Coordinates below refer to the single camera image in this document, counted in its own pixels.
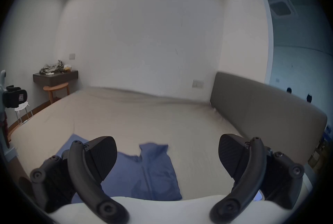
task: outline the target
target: wooden floor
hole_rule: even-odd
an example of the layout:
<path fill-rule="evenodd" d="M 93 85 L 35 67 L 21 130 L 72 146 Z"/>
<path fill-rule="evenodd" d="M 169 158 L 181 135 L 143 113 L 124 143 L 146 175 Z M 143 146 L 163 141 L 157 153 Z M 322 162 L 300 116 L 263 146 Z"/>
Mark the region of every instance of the wooden floor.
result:
<path fill-rule="evenodd" d="M 60 100 L 59 97 L 54 97 L 54 98 L 53 98 L 53 101 L 54 101 L 54 102 L 56 102 L 56 101 L 58 101 L 58 100 Z M 47 101 L 47 102 L 45 102 L 45 103 L 43 103 L 43 104 L 37 106 L 36 108 L 34 108 L 34 109 L 32 110 L 32 113 L 35 115 L 35 114 L 37 114 L 39 111 L 41 111 L 41 110 L 43 110 L 44 108 L 48 107 L 50 104 L 51 104 L 51 102 L 50 102 L 50 101 Z M 29 116 L 29 117 L 33 117 L 33 116 L 31 115 L 31 112 L 30 112 L 30 111 L 28 112 L 28 115 L 27 115 L 27 114 L 24 114 L 24 115 L 21 117 L 22 121 L 25 122 L 25 121 L 28 119 L 28 116 Z M 9 141 L 9 142 L 10 142 L 11 139 L 12 139 L 12 133 L 13 133 L 14 130 L 16 130 L 18 127 L 19 127 L 19 123 L 18 123 L 18 121 L 15 121 L 15 122 L 14 122 L 14 123 L 8 128 L 8 141 Z"/>

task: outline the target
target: bed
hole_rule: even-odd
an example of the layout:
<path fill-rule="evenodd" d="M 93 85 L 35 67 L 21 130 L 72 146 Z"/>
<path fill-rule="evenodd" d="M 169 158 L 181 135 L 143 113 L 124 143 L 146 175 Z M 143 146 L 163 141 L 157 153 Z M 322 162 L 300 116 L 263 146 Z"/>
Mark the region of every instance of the bed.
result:
<path fill-rule="evenodd" d="M 12 144 L 28 175 L 73 133 L 87 140 L 112 136 L 118 151 L 128 155 L 139 155 L 142 143 L 168 144 L 181 195 L 188 200 L 231 191 L 233 179 L 218 155 L 222 134 L 259 136 L 273 151 L 305 164 L 327 121 L 293 95 L 222 72 L 210 103 L 89 87 L 36 114 L 14 131 Z"/>
<path fill-rule="evenodd" d="M 13 133 L 12 143 L 29 175 L 73 133 L 87 140 L 112 136 L 128 155 L 140 155 L 142 143 L 168 144 L 183 199 L 228 194 L 233 186 L 218 144 L 222 134 L 239 133 L 208 103 L 86 88 L 36 114 Z"/>

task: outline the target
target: white wall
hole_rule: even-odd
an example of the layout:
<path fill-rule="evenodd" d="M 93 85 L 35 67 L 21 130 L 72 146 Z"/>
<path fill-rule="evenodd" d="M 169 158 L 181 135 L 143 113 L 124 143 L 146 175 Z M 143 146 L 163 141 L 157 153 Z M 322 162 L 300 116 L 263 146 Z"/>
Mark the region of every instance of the white wall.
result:
<path fill-rule="evenodd" d="M 208 101 L 222 30 L 223 0 L 69 0 L 55 56 L 79 70 L 80 87 Z"/>
<path fill-rule="evenodd" d="M 274 57 L 270 85 L 305 99 L 333 125 L 333 33 L 318 5 L 297 5 L 298 17 L 273 20 Z"/>
<path fill-rule="evenodd" d="M 62 0 L 16 0 L 2 27 L 0 70 L 6 70 L 6 85 L 28 93 L 31 109 L 48 100 L 47 92 L 33 82 L 45 63 L 52 64 Z M 17 120 L 14 109 L 6 109 L 8 125 Z"/>
<path fill-rule="evenodd" d="M 264 0 L 224 0 L 219 71 L 264 83 L 268 23 Z"/>
<path fill-rule="evenodd" d="M 333 54 L 333 33 L 319 5 L 295 5 L 297 17 L 272 18 L 274 46 L 306 47 Z"/>

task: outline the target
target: wooden stool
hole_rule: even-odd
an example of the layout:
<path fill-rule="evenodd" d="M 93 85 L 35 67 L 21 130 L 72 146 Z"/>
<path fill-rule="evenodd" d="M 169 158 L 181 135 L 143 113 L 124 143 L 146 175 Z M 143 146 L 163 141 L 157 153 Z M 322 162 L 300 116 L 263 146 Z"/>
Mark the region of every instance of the wooden stool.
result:
<path fill-rule="evenodd" d="M 67 95 L 69 95 L 68 82 L 65 82 L 63 84 L 59 84 L 59 85 L 56 85 L 56 86 L 53 86 L 53 87 L 44 86 L 43 90 L 49 92 L 50 102 L 51 102 L 51 104 L 53 104 L 53 93 L 52 93 L 52 91 L 61 90 L 63 88 L 67 88 Z"/>

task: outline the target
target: white stool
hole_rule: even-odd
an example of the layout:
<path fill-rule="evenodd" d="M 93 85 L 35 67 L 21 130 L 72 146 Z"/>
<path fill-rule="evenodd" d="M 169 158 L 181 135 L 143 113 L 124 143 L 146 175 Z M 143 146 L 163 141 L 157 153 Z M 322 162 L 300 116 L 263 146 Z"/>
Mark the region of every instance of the white stool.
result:
<path fill-rule="evenodd" d="M 23 123 L 26 123 L 30 118 L 29 118 L 29 114 L 28 114 L 28 111 L 27 111 L 27 106 L 29 107 L 30 109 L 30 105 L 28 104 L 28 102 L 24 102 L 22 104 L 19 104 L 19 106 L 17 108 L 15 108 L 15 113 L 16 113 L 16 117 L 17 117 L 17 122 L 19 123 L 19 125 L 22 125 Z M 23 109 L 25 109 L 25 112 L 27 112 L 27 117 L 28 119 L 26 121 L 22 121 L 22 118 L 20 116 L 20 111 L 22 111 Z"/>

